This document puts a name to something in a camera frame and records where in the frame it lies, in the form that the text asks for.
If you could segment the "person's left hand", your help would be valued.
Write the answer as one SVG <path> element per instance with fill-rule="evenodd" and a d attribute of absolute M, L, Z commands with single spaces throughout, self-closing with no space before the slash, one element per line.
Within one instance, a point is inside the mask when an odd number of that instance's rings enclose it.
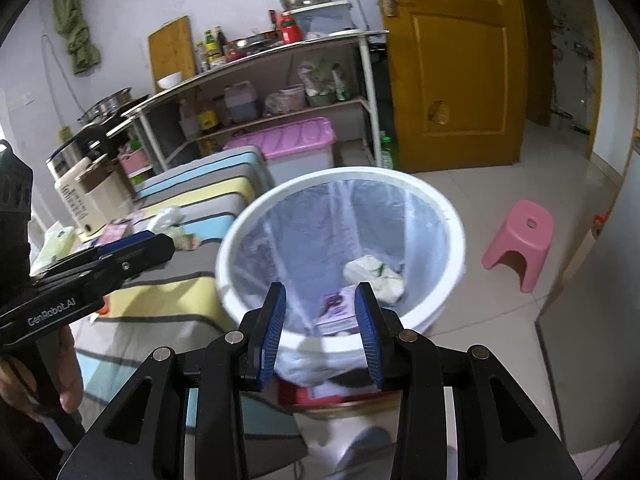
<path fill-rule="evenodd" d="M 75 351 L 75 339 L 70 326 L 58 331 L 58 346 L 54 352 L 55 375 L 58 376 L 58 396 L 62 409 L 72 414 L 79 408 L 84 395 L 81 371 Z M 36 404 L 26 386 L 37 390 L 37 382 L 32 372 L 20 361 L 1 359 L 1 399 L 12 408 L 22 412 L 35 422 L 42 422 Z"/>

